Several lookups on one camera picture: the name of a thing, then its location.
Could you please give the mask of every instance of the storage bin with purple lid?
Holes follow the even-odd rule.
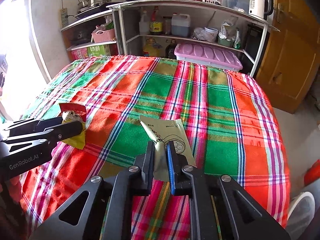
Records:
[[[185,42],[177,45],[174,54],[177,56],[177,60],[184,60],[237,72],[242,69],[241,62],[233,52],[215,47]]]

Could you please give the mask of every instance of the wooden door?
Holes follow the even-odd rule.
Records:
[[[304,0],[275,0],[273,26],[256,80],[275,108],[294,113],[320,64],[320,25]]]

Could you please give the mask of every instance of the pink basket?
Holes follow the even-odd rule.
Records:
[[[104,42],[104,41],[113,41],[113,38],[116,36],[115,29],[107,30],[107,31],[97,31],[96,33],[92,33],[92,38],[94,42]]]

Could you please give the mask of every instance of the plaid tablecloth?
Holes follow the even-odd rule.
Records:
[[[145,153],[139,115],[182,119],[198,167],[235,178],[281,225],[287,222],[289,169],[273,109],[247,75],[184,61],[116,56],[76,60],[23,116],[50,118],[58,102],[87,108],[83,150],[59,143],[52,160],[22,178],[31,233],[91,176],[116,174]],[[153,181],[133,200],[133,239],[186,239],[188,198]]]

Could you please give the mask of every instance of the green box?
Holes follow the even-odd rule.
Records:
[[[111,56],[108,44],[88,47],[89,57]]]

